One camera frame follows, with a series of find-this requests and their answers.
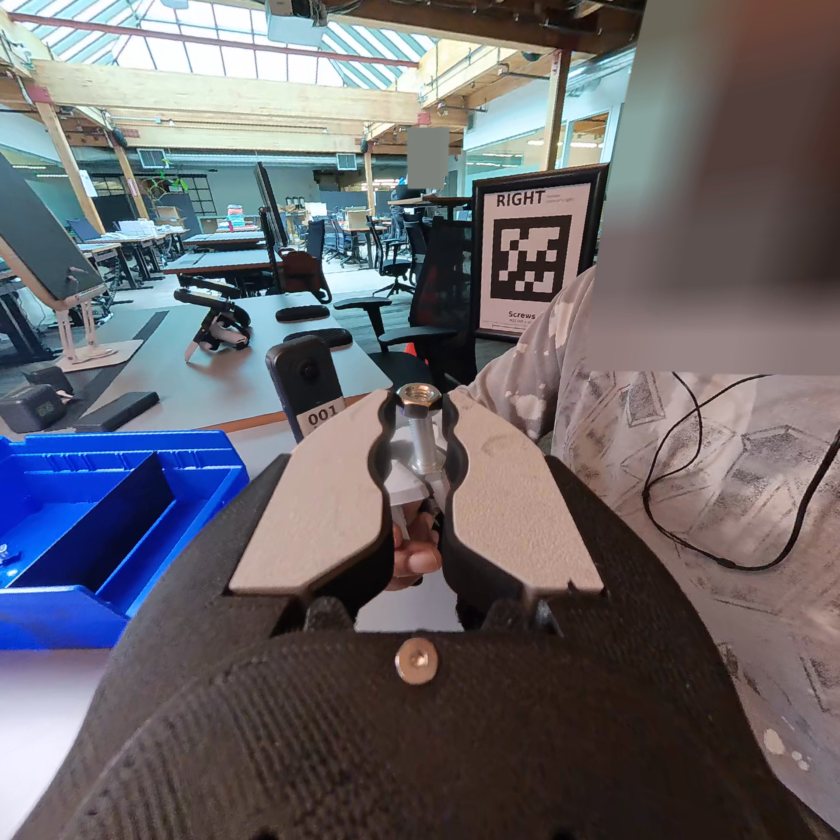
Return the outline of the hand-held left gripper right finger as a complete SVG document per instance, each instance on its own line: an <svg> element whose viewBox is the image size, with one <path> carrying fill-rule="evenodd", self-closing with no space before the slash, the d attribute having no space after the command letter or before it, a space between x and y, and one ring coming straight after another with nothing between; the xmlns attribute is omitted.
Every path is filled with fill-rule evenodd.
<svg viewBox="0 0 840 840"><path fill-rule="evenodd" d="M538 446L460 391L444 397L443 431L443 571L463 626L606 614L605 584Z"/></svg>

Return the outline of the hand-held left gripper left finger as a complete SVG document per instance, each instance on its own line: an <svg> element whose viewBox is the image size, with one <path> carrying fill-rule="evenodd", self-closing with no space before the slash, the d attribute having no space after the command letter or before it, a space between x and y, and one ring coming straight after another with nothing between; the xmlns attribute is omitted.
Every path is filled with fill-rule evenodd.
<svg viewBox="0 0 840 840"><path fill-rule="evenodd" d="M354 621L392 578L394 394L377 390L304 438L289 456L227 588L238 606L330 597Z"/></svg>

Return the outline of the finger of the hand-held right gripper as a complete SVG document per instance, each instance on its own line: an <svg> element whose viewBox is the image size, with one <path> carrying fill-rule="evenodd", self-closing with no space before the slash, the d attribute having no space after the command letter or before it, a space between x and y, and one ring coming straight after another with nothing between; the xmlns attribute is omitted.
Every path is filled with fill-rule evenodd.
<svg viewBox="0 0 840 840"><path fill-rule="evenodd" d="M407 529L406 509L417 504L427 505L434 516L443 514L450 484L444 470L418 475L403 463L392 463L385 489L391 502L392 521L400 529Z"/></svg>

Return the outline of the silver hex bolt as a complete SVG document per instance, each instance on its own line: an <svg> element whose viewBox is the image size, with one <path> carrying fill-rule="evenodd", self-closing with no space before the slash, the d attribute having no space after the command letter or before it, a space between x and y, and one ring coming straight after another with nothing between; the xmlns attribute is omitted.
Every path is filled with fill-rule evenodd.
<svg viewBox="0 0 840 840"><path fill-rule="evenodd" d="M392 442L394 457L420 478L437 476L444 467L445 454L437 445L431 413L408 417L406 424L396 429Z"/></svg>

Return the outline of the silver hex nut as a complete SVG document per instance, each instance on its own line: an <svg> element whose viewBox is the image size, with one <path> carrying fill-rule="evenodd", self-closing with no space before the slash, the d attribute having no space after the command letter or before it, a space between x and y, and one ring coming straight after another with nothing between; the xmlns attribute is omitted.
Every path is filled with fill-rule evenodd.
<svg viewBox="0 0 840 840"><path fill-rule="evenodd" d="M426 418L440 407L443 399L441 391L427 383L406 383L396 391L395 396L407 419Z"/></svg>

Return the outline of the blue plastic bin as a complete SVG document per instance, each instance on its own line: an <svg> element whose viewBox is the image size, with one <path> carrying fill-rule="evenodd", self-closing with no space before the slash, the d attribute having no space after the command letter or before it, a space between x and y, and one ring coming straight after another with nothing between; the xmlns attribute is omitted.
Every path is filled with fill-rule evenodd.
<svg viewBox="0 0 840 840"><path fill-rule="evenodd" d="M111 648L249 483L220 431L1 442L1 649Z"/></svg>

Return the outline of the person's right forearm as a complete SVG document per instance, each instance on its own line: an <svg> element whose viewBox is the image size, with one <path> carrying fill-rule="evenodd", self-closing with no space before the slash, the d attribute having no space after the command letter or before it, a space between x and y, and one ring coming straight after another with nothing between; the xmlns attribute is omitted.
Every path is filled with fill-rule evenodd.
<svg viewBox="0 0 840 840"><path fill-rule="evenodd" d="M553 443L559 373L553 351L516 346L490 361L455 391L523 432L548 455Z"/></svg>

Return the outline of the person's right hand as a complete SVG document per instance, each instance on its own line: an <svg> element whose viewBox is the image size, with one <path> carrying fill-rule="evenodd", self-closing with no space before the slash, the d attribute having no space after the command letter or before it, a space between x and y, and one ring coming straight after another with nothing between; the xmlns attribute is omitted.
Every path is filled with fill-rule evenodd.
<svg viewBox="0 0 840 840"><path fill-rule="evenodd" d="M402 510L408 536L397 523L392 525L394 561L392 579L386 586L389 592L405 590L442 567L435 517L425 509L423 502L410 503Z"/></svg>

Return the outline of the black and white device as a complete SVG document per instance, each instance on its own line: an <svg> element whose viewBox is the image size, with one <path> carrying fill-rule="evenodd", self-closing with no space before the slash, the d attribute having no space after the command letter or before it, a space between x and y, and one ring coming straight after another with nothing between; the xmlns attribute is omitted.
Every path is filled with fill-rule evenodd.
<svg viewBox="0 0 840 840"><path fill-rule="evenodd" d="M184 288L174 290L173 298L207 310L199 330L185 350L186 363L191 361L198 349L216 352L222 346L236 351L249 347L252 334L250 316L231 300Z"/></svg>

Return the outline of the black computer monitor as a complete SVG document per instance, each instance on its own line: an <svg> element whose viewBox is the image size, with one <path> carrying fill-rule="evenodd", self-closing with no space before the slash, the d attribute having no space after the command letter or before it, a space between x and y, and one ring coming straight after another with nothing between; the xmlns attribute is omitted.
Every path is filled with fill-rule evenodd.
<svg viewBox="0 0 840 840"><path fill-rule="evenodd" d="M287 248L289 240L285 217L278 208L267 169L261 161L258 161L255 166L255 180L261 196L260 209L265 210L266 220L275 247L277 249Z"/></svg>

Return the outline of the black flat device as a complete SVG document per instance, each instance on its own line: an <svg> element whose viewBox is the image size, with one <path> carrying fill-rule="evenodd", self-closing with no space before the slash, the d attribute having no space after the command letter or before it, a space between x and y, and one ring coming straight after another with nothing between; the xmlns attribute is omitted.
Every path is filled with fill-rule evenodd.
<svg viewBox="0 0 840 840"><path fill-rule="evenodd" d="M71 427L78 434L111 433L159 402L157 392L126 392L73 421Z"/></svg>

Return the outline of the wooden board stand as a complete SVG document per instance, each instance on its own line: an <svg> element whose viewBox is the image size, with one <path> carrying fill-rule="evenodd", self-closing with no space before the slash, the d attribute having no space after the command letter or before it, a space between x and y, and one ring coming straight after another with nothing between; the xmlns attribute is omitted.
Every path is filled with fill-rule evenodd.
<svg viewBox="0 0 840 840"><path fill-rule="evenodd" d="M64 297L58 297L4 239L1 240L1 254L34 297L55 313L62 349L57 365L63 372L89 371L123 364L129 362L143 346L143 339L100 343L92 303L107 288L84 255L80 255L81 267L66 266L64 279L54 282L58 291L66 293ZM85 329L85 340L81 344L77 344L72 335L70 310L74 308L80 309Z"/></svg>

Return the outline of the framed marker sign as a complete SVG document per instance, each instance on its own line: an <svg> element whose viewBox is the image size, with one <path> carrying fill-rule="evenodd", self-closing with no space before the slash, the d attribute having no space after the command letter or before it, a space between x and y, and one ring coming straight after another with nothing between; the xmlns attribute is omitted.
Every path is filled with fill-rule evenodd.
<svg viewBox="0 0 840 840"><path fill-rule="evenodd" d="M595 262L609 164L474 183L471 319L515 341Z"/></svg>

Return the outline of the small black box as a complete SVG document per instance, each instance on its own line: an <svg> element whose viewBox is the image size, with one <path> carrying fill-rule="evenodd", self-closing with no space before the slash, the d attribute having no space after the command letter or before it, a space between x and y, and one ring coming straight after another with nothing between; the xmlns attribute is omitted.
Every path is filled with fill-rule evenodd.
<svg viewBox="0 0 840 840"><path fill-rule="evenodd" d="M57 365L24 373L26 382L1 398L1 418L16 434L41 432L67 413L75 398L66 373Z"/></svg>

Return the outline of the ceiling projector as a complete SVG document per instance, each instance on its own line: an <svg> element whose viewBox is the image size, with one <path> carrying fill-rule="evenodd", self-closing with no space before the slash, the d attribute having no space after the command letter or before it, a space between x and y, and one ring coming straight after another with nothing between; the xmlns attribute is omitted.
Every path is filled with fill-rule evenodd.
<svg viewBox="0 0 840 840"><path fill-rule="evenodd" d="M313 21L309 2L265 1L265 10L269 42L320 48L326 25Z"/></svg>

